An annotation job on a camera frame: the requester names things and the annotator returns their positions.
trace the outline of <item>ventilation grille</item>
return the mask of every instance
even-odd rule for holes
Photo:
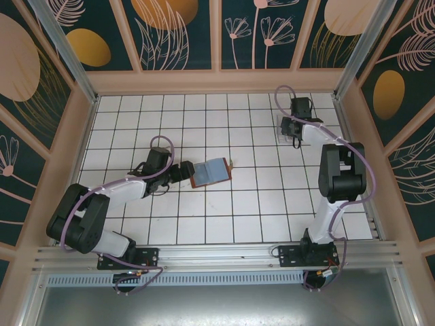
[[[142,285],[151,276],[126,280],[120,286]],[[53,274],[48,279],[48,287],[113,287],[113,274]],[[302,271],[277,272],[203,272],[166,273],[160,275],[150,286],[173,287],[186,285],[266,285],[302,283]]]

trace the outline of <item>white tile floor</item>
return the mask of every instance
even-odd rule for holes
[[[341,132],[329,94],[300,95],[310,96],[317,117]],[[287,94],[279,100],[288,107]],[[232,160],[232,181],[198,189],[190,181],[172,185],[163,196],[111,210],[105,228],[139,245],[298,241],[320,201],[320,152],[278,144],[277,114],[272,94],[104,96],[80,183],[122,178],[146,160],[150,139],[165,135],[175,144],[175,162]],[[349,208],[336,235],[372,238],[362,205]]]

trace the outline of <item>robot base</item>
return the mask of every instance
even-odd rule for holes
[[[308,229],[300,239],[300,244],[278,247],[279,265],[281,267],[328,267],[330,258],[337,266],[340,264],[337,248],[333,242],[328,244],[312,243]]]
[[[135,248],[135,250],[130,253],[129,258],[124,255],[120,259],[130,264],[144,267],[157,266],[158,248]],[[138,268],[127,267],[111,260],[110,258],[100,256],[98,259],[97,270],[138,270]]]

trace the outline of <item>connector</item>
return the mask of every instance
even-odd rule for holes
[[[331,276],[332,274],[333,272],[331,270],[325,270],[324,272],[321,273],[323,277],[328,277]]]

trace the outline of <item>flower illustration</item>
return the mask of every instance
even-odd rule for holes
[[[295,5],[299,0],[254,0],[254,5],[258,9],[267,7],[285,7],[287,5]]]
[[[18,155],[20,142],[11,137],[10,144],[4,135],[0,136],[0,175],[10,177],[14,174],[14,165]]]
[[[294,34],[290,34],[293,30],[291,21],[291,18],[277,18],[271,25],[270,17],[261,19],[261,32],[266,46],[266,55],[264,57],[265,69],[267,69],[267,54],[270,46],[279,46],[294,41]]]
[[[299,0],[254,0],[254,5],[257,7],[254,18],[254,36],[252,37],[252,69],[256,68],[256,35],[258,12],[260,9],[267,7],[285,7],[287,5],[296,5]]]
[[[249,25],[246,21],[246,17],[244,19],[236,18],[234,19],[234,22],[231,18],[227,18],[225,19],[225,27],[231,38],[232,57],[234,58],[234,64],[236,65],[236,69],[238,69],[239,66],[237,65],[236,51],[234,49],[234,40],[250,36],[251,30],[248,29]]]
[[[36,188],[35,185],[32,185],[31,183],[21,179],[20,177],[17,177],[14,174],[14,165],[16,163],[16,158],[18,156],[19,148],[20,148],[20,142],[14,137],[11,137],[10,142],[8,143],[4,135],[0,136],[0,176],[13,177],[26,185]],[[0,193],[15,198],[17,200],[20,200],[22,202],[25,202],[27,204],[32,203],[30,200],[23,198],[17,194],[13,194],[7,191],[6,189],[0,188]],[[17,224],[15,222],[3,221],[3,220],[1,220],[0,223]]]

